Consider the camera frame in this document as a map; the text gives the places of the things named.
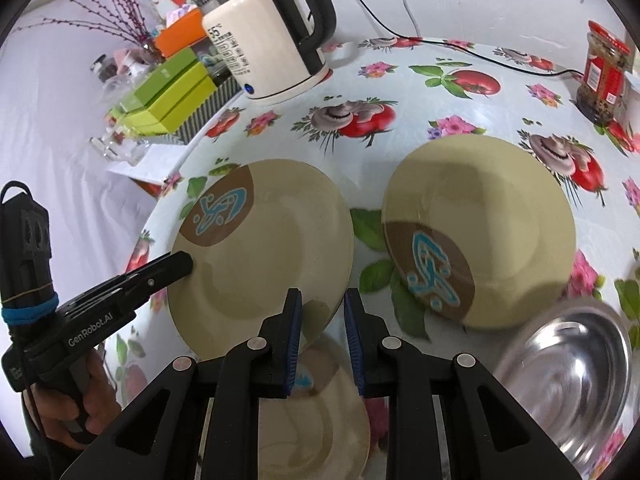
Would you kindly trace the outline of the person's left hand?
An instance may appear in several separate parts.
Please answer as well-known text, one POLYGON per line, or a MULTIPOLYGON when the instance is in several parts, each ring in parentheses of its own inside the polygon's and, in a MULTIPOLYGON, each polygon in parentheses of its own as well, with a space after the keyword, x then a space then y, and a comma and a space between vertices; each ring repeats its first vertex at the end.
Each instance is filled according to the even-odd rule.
MULTIPOLYGON (((98 436, 111 425, 122 409, 116 401, 115 390, 107 379, 103 362, 96 350, 92 349, 88 352, 86 365, 89 385, 82 400, 88 414, 86 428, 90 434, 98 436)), ((47 390, 38 385, 32 385, 29 391, 35 400, 46 436, 68 448, 83 450, 85 445, 77 442, 65 426, 66 422, 72 422, 79 416, 76 402, 63 393, 47 390)), ((35 422, 35 409, 32 406, 32 400, 29 399, 29 391, 23 392, 23 400, 30 418, 35 422)))

